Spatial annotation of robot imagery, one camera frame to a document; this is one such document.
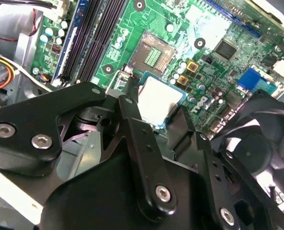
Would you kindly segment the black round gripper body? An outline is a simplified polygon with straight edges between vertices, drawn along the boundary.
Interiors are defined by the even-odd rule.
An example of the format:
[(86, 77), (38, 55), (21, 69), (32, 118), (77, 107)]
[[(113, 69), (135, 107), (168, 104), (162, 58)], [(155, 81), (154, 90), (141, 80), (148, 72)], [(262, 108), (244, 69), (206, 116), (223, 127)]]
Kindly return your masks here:
[(109, 159), (48, 198), (42, 230), (199, 230), (200, 172), (163, 159), (149, 124), (124, 116)]

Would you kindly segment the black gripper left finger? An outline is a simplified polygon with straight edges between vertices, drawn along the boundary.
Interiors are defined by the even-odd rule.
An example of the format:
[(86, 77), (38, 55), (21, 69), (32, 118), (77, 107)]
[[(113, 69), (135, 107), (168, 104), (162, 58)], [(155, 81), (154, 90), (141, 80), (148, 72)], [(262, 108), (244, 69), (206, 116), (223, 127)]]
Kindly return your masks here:
[(137, 202), (145, 215), (172, 215), (177, 196), (151, 126), (141, 118), (137, 89), (113, 98), (90, 82), (0, 108), (0, 170), (50, 174), (63, 143), (94, 128), (112, 136), (109, 158), (126, 140)]

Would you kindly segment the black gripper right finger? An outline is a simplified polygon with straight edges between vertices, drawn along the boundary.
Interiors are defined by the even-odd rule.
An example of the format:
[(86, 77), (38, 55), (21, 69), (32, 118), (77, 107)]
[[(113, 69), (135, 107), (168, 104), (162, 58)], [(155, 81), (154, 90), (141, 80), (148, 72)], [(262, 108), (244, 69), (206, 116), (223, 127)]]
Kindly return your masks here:
[(244, 188), (237, 201), (252, 202), (256, 230), (284, 230), (284, 214), (266, 195), (257, 181), (236, 160), (226, 153), (215, 155), (209, 139), (195, 130), (185, 106), (174, 110), (167, 121), (168, 145), (175, 152), (174, 159), (187, 166), (198, 167), (198, 209), (203, 223), (211, 230), (239, 230), (244, 222), (236, 213), (236, 200), (227, 185), (225, 169), (239, 180)]

